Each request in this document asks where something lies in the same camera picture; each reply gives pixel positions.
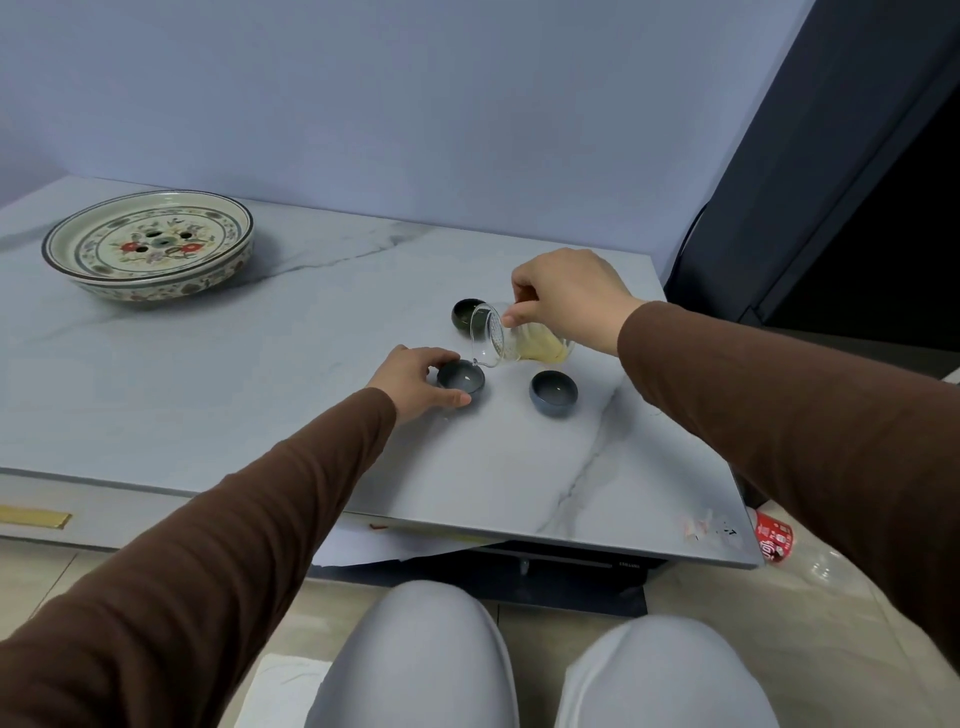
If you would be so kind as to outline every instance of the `brown sleeve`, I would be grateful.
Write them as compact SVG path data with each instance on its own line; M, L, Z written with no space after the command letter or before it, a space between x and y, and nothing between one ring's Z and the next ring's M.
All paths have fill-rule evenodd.
M639 393L857 564L960 667L960 390L647 303L618 340Z
M395 420L357 392L51 600L0 643L0 725L215 725Z

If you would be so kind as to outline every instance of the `wall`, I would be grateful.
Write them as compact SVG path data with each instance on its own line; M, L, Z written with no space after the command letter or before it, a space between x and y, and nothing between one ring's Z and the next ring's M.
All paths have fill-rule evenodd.
M812 0L5 0L0 83L70 172L652 253Z
M40 189L63 172L16 128L0 85L0 207Z

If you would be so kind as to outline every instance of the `leg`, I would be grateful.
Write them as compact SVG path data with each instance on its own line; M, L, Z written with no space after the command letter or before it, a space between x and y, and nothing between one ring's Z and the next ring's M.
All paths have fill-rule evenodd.
M709 725L773 728L763 689L701 622L641 617L597 640L566 671L557 728Z
M487 610L456 587L411 581L360 620L305 728L517 728L507 648Z

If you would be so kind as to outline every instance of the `left hand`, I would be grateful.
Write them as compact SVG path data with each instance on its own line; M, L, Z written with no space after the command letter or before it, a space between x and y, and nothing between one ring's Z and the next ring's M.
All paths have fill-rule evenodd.
M440 368L460 358L447 349L395 347L380 365L368 387L379 389L396 407L396 423L415 420L431 407L463 407L470 404L470 395L459 389L442 389L426 383L430 367Z

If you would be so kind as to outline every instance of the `round tray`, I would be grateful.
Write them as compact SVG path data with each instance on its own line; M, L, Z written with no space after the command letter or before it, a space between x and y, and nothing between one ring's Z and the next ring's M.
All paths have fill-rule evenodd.
M51 267L94 293L151 300L228 278L249 257L252 234L250 211L235 200L160 190L71 215L47 233L42 252Z

